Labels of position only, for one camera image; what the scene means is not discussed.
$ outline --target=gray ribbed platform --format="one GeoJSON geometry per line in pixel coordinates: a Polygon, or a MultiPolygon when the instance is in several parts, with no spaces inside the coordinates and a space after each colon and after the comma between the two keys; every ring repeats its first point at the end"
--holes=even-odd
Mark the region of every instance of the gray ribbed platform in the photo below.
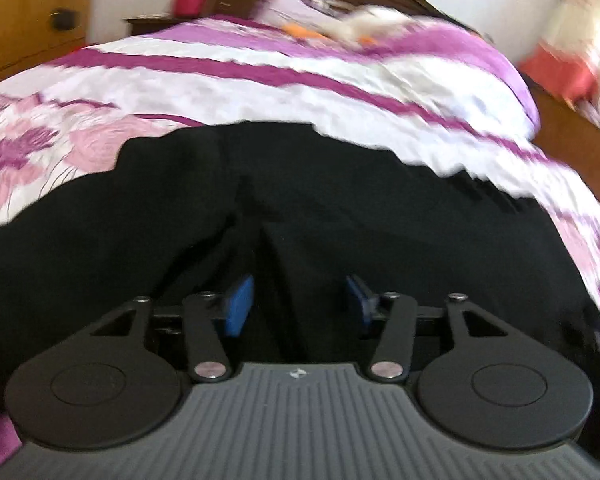
{"type": "Polygon", "coordinates": [[[498,454],[457,443],[403,389],[366,381],[352,365],[295,370],[247,364],[235,379],[196,386],[173,419],[128,446],[26,444],[0,480],[600,479],[575,446],[498,454]]]}

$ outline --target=wooden nightstand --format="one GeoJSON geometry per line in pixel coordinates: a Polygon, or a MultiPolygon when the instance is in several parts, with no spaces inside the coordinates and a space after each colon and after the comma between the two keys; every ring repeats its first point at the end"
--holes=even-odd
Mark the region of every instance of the wooden nightstand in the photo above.
{"type": "Polygon", "coordinates": [[[140,34],[151,34],[152,32],[158,32],[165,28],[173,27],[178,23],[190,22],[195,20],[196,16],[192,18],[175,18],[173,16],[138,16],[137,18],[127,18],[125,21],[131,25],[132,36],[139,36],[140,34]]]}

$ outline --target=circular cover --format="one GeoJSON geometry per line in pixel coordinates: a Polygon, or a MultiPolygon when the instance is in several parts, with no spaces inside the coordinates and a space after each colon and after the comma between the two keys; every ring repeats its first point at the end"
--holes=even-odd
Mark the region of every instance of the circular cover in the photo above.
{"type": "Polygon", "coordinates": [[[164,359],[125,338],[83,338],[25,363],[5,391],[26,437],[84,450],[138,438],[164,421],[180,381],[164,359]]]}
{"type": "Polygon", "coordinates": [[[586,375],[523,338],[474,338],[430,363],[418,399],[443,430],[481,446],[522,450],[573,436],[593,400],[586,375]]]}

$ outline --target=wooden floor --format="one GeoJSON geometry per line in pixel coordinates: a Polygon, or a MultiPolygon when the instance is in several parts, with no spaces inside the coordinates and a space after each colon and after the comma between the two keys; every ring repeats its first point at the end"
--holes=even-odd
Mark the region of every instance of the wooden floor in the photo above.
{"type": "Polygon", "coordinates": [[[542,119],[534,144],[576,170],[600,201],[600,130],[543,90],[532,94],[542,119]]]}

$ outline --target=purple and white comforter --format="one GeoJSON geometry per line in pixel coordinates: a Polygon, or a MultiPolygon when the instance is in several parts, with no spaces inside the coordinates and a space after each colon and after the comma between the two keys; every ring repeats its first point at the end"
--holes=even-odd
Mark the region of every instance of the purple and white comforter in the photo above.
{"type": "Polygon", "coordinates": [[[63,182],[110,170],[132,137],[241,120],[313,123],[438,175],[464,168],[534,197],[600,309],[600,204],[530,143],[538,110],[504,56],[428,18],[348,52],[218,16],[14,76],[0,83],[0,224],[63,182]]]}

